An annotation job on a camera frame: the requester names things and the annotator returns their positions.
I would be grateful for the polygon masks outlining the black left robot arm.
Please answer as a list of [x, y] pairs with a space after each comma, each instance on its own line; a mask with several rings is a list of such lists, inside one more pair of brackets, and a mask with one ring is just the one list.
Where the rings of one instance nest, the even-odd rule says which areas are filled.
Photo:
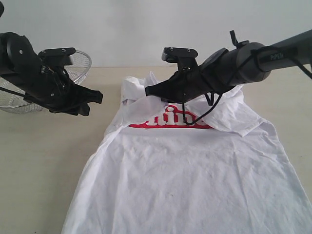
[[6, 92], [51, 113], [88, 116], [89, 103], [102, 103], [103, 93], [75, 83], [66, 70], [73, 64], [74, 47], [45, 49], [36, 53], [26, 36], [0, 35], [0, 77], [17, 87]]

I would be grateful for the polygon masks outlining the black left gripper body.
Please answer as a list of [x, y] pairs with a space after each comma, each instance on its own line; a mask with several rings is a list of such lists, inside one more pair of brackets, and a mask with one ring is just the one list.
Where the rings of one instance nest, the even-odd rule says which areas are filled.
[[73, 104], [74, 84], [64, 68], [43, 65], [33, 82], [26, 85], [24, 100], [45, 107], [51, 113], [76, 106]]

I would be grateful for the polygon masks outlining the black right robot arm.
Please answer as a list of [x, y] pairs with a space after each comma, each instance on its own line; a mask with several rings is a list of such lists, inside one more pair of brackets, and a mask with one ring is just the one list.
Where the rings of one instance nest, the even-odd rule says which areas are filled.
[[272, 70], [297, 66], [307, 75], [304, 66], [312, 62], [312, 32], [265, 46], [259, 42], [237, 41], [231, 31], [235, 49], [221, 48], [201, 65], [198, 53], [190, 48], [165, 47], [162, 60], [177, 64], [178, 70], [168, 79], [147, 86], [145, 94], [168, 103], [185, 103], [207, 93], [224, 94], [242, 84], [261, 82]]

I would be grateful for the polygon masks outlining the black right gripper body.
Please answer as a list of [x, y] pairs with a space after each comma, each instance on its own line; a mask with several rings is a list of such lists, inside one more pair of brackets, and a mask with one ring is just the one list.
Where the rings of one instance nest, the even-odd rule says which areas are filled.
[[177, 97], [184, 97], [187, 101], [213, 92], [213, 88], [204, 80], [199, 70], [176, 71], [169, 79], [176, 82]]

